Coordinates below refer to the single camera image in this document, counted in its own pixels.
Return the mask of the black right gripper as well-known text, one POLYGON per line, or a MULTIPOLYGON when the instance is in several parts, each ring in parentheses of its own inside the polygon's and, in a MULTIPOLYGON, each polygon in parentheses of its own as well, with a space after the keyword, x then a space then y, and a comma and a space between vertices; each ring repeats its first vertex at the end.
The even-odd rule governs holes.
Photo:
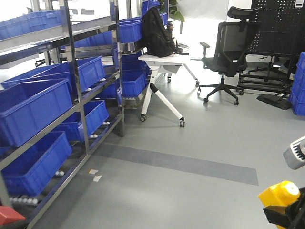
POLYGON ((289 206, 267 206, 264 208, 267 220, 271 224, 288 228, 305 228, 305 188, 300 189, 300 196, 289 206))

